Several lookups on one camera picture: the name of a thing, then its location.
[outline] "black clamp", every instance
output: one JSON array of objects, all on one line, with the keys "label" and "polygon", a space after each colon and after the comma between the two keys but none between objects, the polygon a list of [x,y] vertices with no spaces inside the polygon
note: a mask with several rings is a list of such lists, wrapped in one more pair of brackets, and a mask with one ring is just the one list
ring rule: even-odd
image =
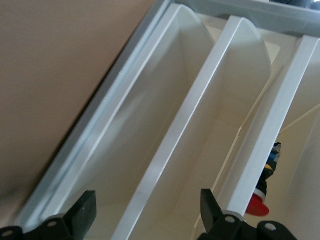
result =
[{"label": "black clamp", "polygon": [[237,213],[223,214],[210,189],[201,190],[201,217],[206,233],[198,240],[297,240],[278,222],[262,221],[254,228]]},{"label": "black clamp", "polygon": [[86,191],[63,217],[46,220],[23,233],[19,226],[0,229],[0,240],[83,240],[97,216],[95,191]]}]

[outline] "tan backdrop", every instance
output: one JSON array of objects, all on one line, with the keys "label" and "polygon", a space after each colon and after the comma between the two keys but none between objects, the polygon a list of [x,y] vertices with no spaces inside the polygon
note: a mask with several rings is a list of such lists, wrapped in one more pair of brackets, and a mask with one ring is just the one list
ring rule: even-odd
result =
[{"label": "tan backdrop", "polygon": [[154,0],[0,1],[0,228]]}]

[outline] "plastic divider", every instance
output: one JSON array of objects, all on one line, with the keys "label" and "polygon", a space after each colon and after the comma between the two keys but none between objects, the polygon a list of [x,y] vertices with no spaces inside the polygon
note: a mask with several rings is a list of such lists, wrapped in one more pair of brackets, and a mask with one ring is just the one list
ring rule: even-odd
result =
[{"label": "plastic divider", "polygon": [[112,86],[110,101],[121,99],[117,108],[103,109],[111,117],[99,119],[102,130],[83,146],[90,154],[75,157],[43,219],[95,190],[98,214],[87,237],[111,238],[213,46],[193,11],[169,7],[132,68]]},{"label": "plastic divider", "polygon": [[256,28],[230,17],[113,240],[190,238],[200,189],[212,186],[270,73],[268,51]]},{"label": "plastic divider", "polygon": [[292,63],[265,94],[249,127],[241,130],[236,151],[229,160],[232,168],[226,181],[222,180],[218,197],[223,209],[245,214],[317,43],[317,38],[302,38]]}]

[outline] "white plastic panel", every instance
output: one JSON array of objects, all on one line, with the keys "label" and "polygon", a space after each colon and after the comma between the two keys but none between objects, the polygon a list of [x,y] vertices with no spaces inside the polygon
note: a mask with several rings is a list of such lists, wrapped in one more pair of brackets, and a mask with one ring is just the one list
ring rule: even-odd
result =
[{"label": "white plastic panel", "polygon": [[268,51],[256,28],[231,17],[112,239],[191,237],[200,189],[214,183],[270,73]]},{"label": "white plastic panel", "polygon": [[253,226],[265,220],[281,222],[298,239],[310,240],[319,238],[320,228],[317,220],[319,211],[316,207],[320,200],[316,183],[319,182],[316,178],[319,166],[316,162],[318,160],[315,160],[319,159],[317,138],[320,128],[320,99],[314,94],[320,92],[320,84],[314,80],[315,72],[319,68],[319,64],[316,67],[319,53],[318,41],[284,122],[291,123],[283,125],[276,140],[282,143],[282,148],[276,171],[267,180],[265,204],[270,213],[266,217],[245,217]]},{"label": "white plastic panel", "polygon": [[222,209],[245,214],[317,43],[317,38],[302,38],[292,63],[265,93],[250,126],[243,128],[247,131],[241,130],[235,147],[239,152],[230,157],[234,164],[218,197]]},{"label": "white plastic panel", "polygon": [[84,146],[92,154],[85,161],[75,157],[42,219],[95,190],[98,214],[87,237],[111,238],[213,46],[195,13],[172,4],[132,66],[138,71],[115,82],[118,88],[130,85],[98,140]]}]

